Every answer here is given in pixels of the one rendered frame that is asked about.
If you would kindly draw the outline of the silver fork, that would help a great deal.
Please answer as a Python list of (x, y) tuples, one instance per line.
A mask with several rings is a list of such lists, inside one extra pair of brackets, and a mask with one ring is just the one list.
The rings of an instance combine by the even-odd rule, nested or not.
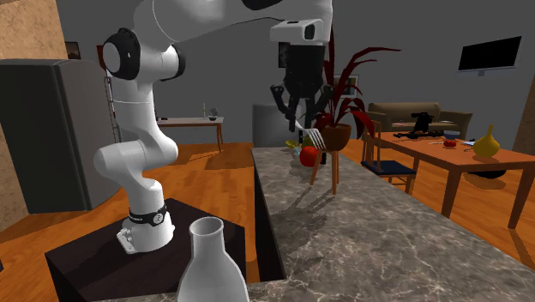
[(297, 120), (294, 125), (301, 130), (305, 135), (308, 135), (316, 149), (325, 150), (326, 145), (322, 139), (322, 135), (318, 129), (310, 128), (305, 129)]

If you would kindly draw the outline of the black wall television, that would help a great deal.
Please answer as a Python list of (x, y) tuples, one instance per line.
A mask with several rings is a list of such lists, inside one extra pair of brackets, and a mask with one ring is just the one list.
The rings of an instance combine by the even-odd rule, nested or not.
[(522, 36), (515, 36), (463, 46), (458, 71), (482, 76), (488, 70), (513, 69), (522, 40)]

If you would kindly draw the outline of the white vase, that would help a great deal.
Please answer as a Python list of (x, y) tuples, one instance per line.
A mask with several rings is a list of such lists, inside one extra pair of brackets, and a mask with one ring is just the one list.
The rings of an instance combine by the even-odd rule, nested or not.
[(225, 250), (224, 224), (203, 217), (189, 226), (191, 260), (179, 282), (177, 302), (250, 302), (245, 279)]

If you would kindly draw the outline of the framed wall picture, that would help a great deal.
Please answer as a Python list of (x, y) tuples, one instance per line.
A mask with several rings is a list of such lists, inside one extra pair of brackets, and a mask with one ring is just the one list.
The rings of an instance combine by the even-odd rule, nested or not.
[[(339, 86), (339, 81), (341, 78), (341, 74), (335, 74), (334, 75), (334, 87)], [(358, 86), (359, 81), (359, 75), (349, 75), (346, 84), (345, 89), (342, 91), (340, 98), (355, 98), (358, 96), (358, 91), (356, 87)]]

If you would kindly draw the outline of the grey bin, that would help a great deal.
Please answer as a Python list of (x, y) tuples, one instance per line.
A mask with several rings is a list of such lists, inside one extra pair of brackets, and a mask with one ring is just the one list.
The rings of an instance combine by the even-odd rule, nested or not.
[(284, 147), (287, 140), (298, 140), (298, 129), (289, 131), (289, 123), (275, 104), (252, 106), (252, 141), (255, 148)]

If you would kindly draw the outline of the black angular object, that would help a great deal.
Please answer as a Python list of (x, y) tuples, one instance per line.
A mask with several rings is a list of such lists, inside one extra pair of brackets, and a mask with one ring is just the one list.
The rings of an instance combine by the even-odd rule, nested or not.
[(415, 112), (412, 113), (411, 116), (417, 119), (413, 131), (408, 133), (397, 133), (394, 134), (394, 137), (418, 139), (420, 137), (439, 137), (444, 135), (443, 130), (429, 130), (429, 125), (432, 123), (433, 116), (428, 112)]

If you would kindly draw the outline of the red apple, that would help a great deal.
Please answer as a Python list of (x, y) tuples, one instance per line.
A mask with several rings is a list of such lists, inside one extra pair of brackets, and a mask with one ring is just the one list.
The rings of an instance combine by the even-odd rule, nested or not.
[(299, 153), (299, 159), (303, 166), (314, 167), (316, 163), (318, 150), (314, 146), (302, 147)]

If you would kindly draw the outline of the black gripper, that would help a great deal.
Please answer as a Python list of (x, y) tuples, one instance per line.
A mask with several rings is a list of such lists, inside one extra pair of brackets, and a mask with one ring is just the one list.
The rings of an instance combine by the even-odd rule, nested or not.
[[(286, 120), (289, 122), (289, 131), (294, 131), (296, 128), (298, 102), (299, 99), (305, 98), (304, 128), (310, 129), (317, 113), (325, 109), (334, 93), (332, 86), (324, 85), (322, 87), (325, 46), (284, 43), (284, 54), (286, 55), (284, 85), (272, 85), (270, 91), (279, 111), (285, 115)], [(287, 105), (282, 97), (285, 88), (290, 95)], [(315, 95), (319, 89), (321, 95), (316, 100)]]

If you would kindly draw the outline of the red plant in brown pot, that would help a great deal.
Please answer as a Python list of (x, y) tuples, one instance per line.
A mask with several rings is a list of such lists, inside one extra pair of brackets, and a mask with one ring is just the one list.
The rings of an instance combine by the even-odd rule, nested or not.
[[(348, 124), (342, 124), (340, 120), (346, 115), (351, 114), (357, 128), (357, 138), (365, 130), (374, 134), (374, 125), (365, 111), (364, 102), (357, 96), (355, 98), (340, 98), (342, 91), (345, 89), (346, 80), (352, 72), (363, 63), (375, 62), (375, 59), (360, 60), (366, 54), (375, 51), (399, 51), (386, 47), (367, 47), (362, 51), (356, 52), (346, 67), (342, 70), (339, 86), (334, 87), (334, 30), (331, 30), (330, 41), (328, 42), (328, 60), (323, 63), (324, 73), (327, 84), (334, 88), (332, 99), (328, 102), (326, 109), (316, 115), (315, 128), (318, 129), (325, 142), (326, 150), (340, 151), (349, 142), (352, 127)], [(359, 87), (356, 87), (358, 95), (361, 94)]]

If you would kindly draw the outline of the grey side table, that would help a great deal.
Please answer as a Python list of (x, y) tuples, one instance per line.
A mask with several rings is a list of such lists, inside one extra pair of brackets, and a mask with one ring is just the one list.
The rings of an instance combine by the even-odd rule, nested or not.
[(224, 143), (222, 136), (223, 121), (224, 118), (217, 113), (206, 114), (206, 106), (203, 106), (203, 116), (201, 118), (156, 118), (159, 127), (215, 127), (217, 144), (220, 152), (221, 145)]

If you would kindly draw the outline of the brown sofa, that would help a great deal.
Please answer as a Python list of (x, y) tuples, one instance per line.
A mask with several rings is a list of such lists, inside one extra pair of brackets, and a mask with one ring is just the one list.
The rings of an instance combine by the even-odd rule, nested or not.
[(384, 132), (402, 132), (413, 130), (417, 118), (412, 114), (420, 112), (432, 116), (429, 130), (459, 131), (461, 139), (466, 137), (472, 119), (470, 112), (443, 110), (437, 102), (369, 103), (367, 115), (380, 122)]

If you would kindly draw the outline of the wooden dining table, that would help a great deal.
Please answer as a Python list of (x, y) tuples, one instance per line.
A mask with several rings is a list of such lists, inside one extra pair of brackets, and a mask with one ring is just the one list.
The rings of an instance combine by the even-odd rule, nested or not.
[(418, 168), (419, 162), (424, 161), (448, 171), (441, 211), (446, 217), (452, 212), (462, 173), (521, 170), (520, 183), (508, 221), (508, 228), (515, 229), (535, 179), (535, 156), (500, 149), (495, 155), (485, 158), (466, 151), (460, 144), (454, 148), (445, 148), (437, 144), (437, 141), (433, 137), (401, 139), (395, 137), (393, 132), (383, 132), (380, 138), (376, 138), (376, 144), (410, 155), (414, 169)]

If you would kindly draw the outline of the dark robot stand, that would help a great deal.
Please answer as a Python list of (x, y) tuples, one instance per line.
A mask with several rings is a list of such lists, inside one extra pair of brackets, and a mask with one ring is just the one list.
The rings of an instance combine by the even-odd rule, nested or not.
[(128, 254), (116, 238), (123, 219), (45, 253), (59, 302), (93, 302), (175, 293), (191, 258), (189, 226), (209, 213), (165, 200), (175, 226), (166, 246)]

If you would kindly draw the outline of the wooden chair with blue seat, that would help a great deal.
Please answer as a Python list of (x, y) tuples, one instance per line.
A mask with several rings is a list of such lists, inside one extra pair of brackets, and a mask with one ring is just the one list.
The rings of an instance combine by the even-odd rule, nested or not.
[(363, 134), (363, 153), (361, 165), (373, 172), (380, 178), (386, 178), (392, 185), (404, 185), (405, 193), (411, 195), (412, 185), (417, 172), (407, 166), (403, 166), (396, 160), (381, 159), (381, 123), (373, 121), (374, 134), (368, 131)]

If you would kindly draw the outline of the wooden stool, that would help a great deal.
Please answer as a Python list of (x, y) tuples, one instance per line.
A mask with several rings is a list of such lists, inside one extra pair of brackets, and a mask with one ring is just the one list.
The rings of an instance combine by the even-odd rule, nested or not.
[(338, 151), (329, 151), (329, 150), (318, 150), (316, 154), (316, 160), (314, 164), (314, 169), (311, 174), (310, 179), (310, 185), (313, 185), (316, 180), (316, 174), (319, 168), (319, 165), (321, 163), (322, 155), (323, 154), (330, 154), (331, 155), (331, 161), (332, 161), (332, 194), (337, 194), (337, 185), (340, 182), (339, 181), (339, 152)]

